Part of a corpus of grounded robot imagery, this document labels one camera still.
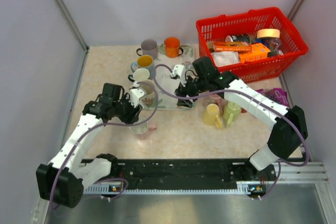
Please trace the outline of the orange rectangular box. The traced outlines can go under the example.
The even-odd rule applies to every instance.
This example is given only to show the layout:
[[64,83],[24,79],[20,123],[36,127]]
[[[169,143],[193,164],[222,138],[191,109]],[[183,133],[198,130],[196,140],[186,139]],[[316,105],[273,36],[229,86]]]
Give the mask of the orange rectangular box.
[[233,52],[250,52],[252,46],[245,42],[213,42],[213,49],[215,51],[233,51]]

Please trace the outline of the clear plastic bottle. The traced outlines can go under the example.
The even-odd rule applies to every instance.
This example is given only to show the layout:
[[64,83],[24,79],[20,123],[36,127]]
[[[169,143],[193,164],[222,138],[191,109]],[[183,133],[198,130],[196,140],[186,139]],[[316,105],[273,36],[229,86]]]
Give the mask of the clear plastic bottle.
[[280,50],[282,41],[279,38],[266,38],[264,39],[265,46],[270,50],[268,53],[268,58],[275,57],[278,55],[283,55],[284,53]]

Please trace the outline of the yellow mug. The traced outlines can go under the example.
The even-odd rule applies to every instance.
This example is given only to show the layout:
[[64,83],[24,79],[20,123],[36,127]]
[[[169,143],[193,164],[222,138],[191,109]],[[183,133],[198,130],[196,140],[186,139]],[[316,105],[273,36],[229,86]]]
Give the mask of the yellow mug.
[[220,117],[218,105],[209,104],[203,115],[203,123],[209,126],[216,126],[218,129],[223,127],[223,121]]

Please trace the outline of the cream floral mug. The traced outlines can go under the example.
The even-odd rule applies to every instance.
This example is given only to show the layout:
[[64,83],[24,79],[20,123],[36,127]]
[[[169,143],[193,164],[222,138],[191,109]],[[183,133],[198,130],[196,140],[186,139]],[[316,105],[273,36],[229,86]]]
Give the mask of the cream floral mug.
[[142,99],[145,106],[150,107],[156,101],[155,84],[152,80],[141,81],[140,87],[146,92],[146,96]]

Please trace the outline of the orange snack box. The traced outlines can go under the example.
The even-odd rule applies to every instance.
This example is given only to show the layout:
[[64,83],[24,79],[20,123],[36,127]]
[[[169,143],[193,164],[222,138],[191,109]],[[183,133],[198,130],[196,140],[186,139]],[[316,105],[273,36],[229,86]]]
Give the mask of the orange snack box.
[[251,47],[251,51],[239,53],[239,59],[241,63],[266,59],[268,53],[270,52],[270,49],[262,43],[252,44]]

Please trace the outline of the floral white serving tray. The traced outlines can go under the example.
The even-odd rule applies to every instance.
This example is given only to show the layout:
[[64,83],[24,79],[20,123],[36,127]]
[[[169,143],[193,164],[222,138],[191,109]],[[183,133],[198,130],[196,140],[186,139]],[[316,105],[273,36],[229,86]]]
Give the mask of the floral white serving tray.
[[[195,52],[193,45],[182,44],[181,48],[184,50],[183,54],[175,57],[169,58],[165,55],[165,48],[163,44],[158,45],[158,57],[154,60],[154,64],[164,64],[169,66],[171,69],[175,65],[183,65],[186,70],[195,71],[192,62],[195,60]],[[166,90],[168,93],[174,94],[175,90],[179,85],[179,80],[173,80],[170,77],[170,72],[164,68],[159,67],[156,70],[156,80],[158,84]],[[194,102],[190,108],[177,105],[177,99],[167,96],[163,91],[161,91],[157,86],[155,86],[156,91],[158,92],[158,110],[161,111],[174,111],[174,110],[191,110],[195,107],[196,103]]]

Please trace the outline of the dark green mug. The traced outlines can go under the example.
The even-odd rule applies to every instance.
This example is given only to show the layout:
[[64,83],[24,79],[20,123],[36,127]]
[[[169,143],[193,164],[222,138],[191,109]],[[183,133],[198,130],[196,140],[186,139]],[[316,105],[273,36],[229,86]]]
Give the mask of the dark green mug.
[[131,82],[140,82],[150,78],[150,72],[146,68],[137,69],[133,74],[128,75]]

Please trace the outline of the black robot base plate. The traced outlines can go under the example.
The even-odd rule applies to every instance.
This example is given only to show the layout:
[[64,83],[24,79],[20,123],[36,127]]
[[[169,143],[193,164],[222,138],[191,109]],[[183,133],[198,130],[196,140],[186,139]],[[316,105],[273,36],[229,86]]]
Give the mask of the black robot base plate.
[[124,178],[129,189],[235,189],[237,182],[273,182],[275,168],[258,171],[247,159],[114,159],[107,178]]

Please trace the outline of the lilac purple mug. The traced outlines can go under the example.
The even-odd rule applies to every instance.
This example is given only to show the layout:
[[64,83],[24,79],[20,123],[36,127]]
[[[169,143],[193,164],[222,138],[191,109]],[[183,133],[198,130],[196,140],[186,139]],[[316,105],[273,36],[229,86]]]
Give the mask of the lilac purple mug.
[[138,56],[149,55],[155,60],[158,57],[157,42],[154,39],[146,39],[141,42],[140,48],[136,50]]

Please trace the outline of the orange mug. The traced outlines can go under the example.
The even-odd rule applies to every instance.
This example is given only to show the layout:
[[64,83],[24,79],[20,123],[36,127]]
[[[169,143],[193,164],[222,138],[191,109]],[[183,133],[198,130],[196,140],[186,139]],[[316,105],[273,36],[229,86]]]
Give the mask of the orange mug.
[[164,41],[165,55],[169,58],[181,56],[184,53],[180,46],[180,40],[176,37],[168,37]]

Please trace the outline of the light blue butterfly mug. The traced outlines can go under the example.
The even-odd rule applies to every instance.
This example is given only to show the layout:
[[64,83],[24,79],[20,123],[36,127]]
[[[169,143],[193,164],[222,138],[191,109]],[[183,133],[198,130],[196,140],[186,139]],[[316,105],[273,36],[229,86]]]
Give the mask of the light blue butterfly mug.
[[150,79],[153,78],[155,64],[151,56],[149,55],[140,56],[137,62],[133,62],[130,64],[130,69],[133,73],[141,68],[147,69],[150,72]]

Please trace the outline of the pink ghost pattern mug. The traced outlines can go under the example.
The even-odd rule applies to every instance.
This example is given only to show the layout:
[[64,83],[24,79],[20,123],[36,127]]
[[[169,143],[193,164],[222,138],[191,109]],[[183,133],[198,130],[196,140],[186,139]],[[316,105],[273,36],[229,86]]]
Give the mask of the pink ghost pattern mug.
[[210,94],[204,98],[204,105],[217,104],[218,106],[224,106],[225,100],[217,94]]

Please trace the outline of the lime green faceted mug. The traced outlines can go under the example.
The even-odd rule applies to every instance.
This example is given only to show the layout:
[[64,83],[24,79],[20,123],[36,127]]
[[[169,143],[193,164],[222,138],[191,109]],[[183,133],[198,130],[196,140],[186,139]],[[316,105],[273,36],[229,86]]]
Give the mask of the lime green faceted mug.
[[229,127],[235,122],[241,114],[241,107],[234,102],[227,102],[223,110],[223,120],[226,126]]

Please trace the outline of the pale pink faceted mug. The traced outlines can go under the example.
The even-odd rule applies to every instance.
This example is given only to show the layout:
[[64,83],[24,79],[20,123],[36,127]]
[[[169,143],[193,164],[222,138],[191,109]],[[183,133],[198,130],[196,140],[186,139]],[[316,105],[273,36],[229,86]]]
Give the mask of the pale pink faceted mug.
[[131,126],[129,129],[138,139],[146,140],[150,136],[151,132],[157,129],[157,126],[156,124],[145,122],[137,126]]

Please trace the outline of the white plastic bag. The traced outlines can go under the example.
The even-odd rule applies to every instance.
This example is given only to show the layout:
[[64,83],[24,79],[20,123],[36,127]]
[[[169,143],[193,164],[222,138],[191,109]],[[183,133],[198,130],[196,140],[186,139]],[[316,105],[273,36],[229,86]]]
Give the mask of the white plastic bag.
[[220,51],[211,53],[215,66],[224,67],[240,63],[238,52]]

